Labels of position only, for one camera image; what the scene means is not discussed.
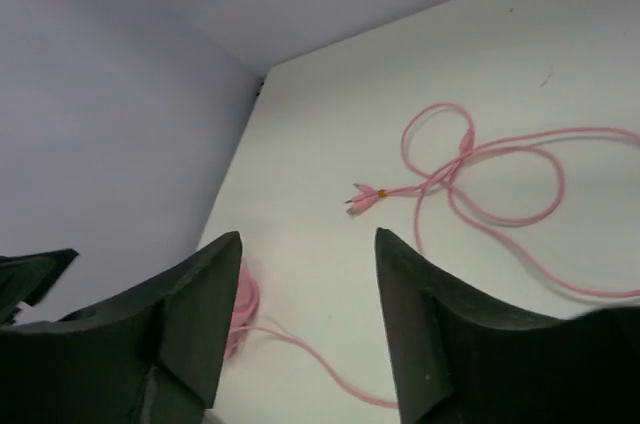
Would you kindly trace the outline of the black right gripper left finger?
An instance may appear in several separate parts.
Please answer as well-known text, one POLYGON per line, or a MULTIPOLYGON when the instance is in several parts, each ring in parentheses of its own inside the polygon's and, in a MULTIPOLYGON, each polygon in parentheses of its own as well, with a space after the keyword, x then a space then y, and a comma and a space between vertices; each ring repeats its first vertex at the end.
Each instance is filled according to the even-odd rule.
POLYGON ((57 321, 1 325, 5 423, 199 423, 215 401, 242 242, 229 232, 57 321))

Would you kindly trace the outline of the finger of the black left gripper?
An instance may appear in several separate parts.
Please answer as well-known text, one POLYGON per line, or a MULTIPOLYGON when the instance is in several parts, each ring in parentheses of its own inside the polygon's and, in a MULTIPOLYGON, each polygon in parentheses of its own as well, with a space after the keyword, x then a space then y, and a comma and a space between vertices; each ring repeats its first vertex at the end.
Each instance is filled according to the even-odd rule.
POLYGON ((1 257, 1 325, 13 325, 19 304, 38 304, 79 253, 71 248, 1 257))

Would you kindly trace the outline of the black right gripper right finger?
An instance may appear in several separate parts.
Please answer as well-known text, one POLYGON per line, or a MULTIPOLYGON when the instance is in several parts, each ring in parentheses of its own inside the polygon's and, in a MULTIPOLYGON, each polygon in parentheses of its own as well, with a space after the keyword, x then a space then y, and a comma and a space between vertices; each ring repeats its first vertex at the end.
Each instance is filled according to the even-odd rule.
POLYGON ((635 423, 639 310, 556 319, 498 300, 387 229, 380 302, 404 423, 635 423))

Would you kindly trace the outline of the pink headphones with cable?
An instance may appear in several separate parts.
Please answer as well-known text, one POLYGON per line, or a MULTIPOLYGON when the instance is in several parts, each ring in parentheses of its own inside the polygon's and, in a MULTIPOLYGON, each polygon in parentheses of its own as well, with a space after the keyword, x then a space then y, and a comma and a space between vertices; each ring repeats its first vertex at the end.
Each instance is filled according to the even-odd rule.
MULTIPOLYGON (((540 148, 538 145, 527 145, 527 140, 539 139, 544 137, 560 136, 566 139, 571 134, 582 133, 604 133, 609 139, 627 139, 633 144, 639 143, 639 134, 616 127, 606 126, 583 126, 552 129, 531 134, 516 135, 505 137, 482 144, 475 142, 476 127, 471 114, 461 105, 455 103, 435 103, 432 104, 418 114, 416 114, 406 125, 400 140, 401 158, 405 167, 421 176, 423 181, 413 186, 397 187, 392 189, 373 188, 368 185, 355 185, 358 193, 345 202, 346 213, 351 216, 359 216, 365 211, 373 207, 379 201, 396 196, 413 196, 416 199, 413 214, 413 235, 418 252, 423 252, 423 244, 420 235, 420 213, 423 200, 428 191, 434 186, 441 186, 446 189, 447 199, 451 210, 466 224, 492 236, 505 247, 514 249, 520 253, 526 261, 528 261, 547 282, 555 286, 570 291, 581 297, 612 299, 619 301, 622 299, 637 299, 639 291, 604 291, 600 289, 589 289, 579 287, 566 282, 549 270, 545 269, 539 261, 537 261, 530 253, 528 253, 516 241, 508 237, 506 234, 495 229, 498 225, 504 226, 528 226, 537 223, 552 214, 563 201, 566 195, 566 174, 560 160, 552 153, 540 148), (461 138, 458 148, 458 155, 446 162, 432 173, 427 173, 416 167, 409 156, 409 134, 412 127, 417 121, 430 112, 451 111, 461 115, 466 123, 467 130, 461 138), (543 211, 529 217, 507 218, 492 214, 480 206, 478 206, 471 197, 455 185, 455 179, 460 169, 468 165, 469 162, 485 156, 494 154, 507 153, 531 153, 537 154, 548 160, 556 172, 557 193, 551 204, 543 211)), ((358 389, 348 380, 344 379, 330 364, 321 356, 313 347, 304 340, 282 332, 278 332, 263 326, 255 324, 255 316, 260 305, 260 288, 254 276, 245 268, 240 269, 240 277, 238 278, 238 290, 236 292, 235 303, 231 314, 230 330, 223 354, 223 361, 228 363, 237 354, 241 348, 247 334, 251 331, 260 331, 267 333, 274 338, 283 342, 295 345, 308 352, 320 365, 326 370, 329 376, 341 387, 346 393, 356 399, 377 407, 386 409, 396 409, 398 404, 391 400, 386 400, 374 395, 365 393, 358 389)))

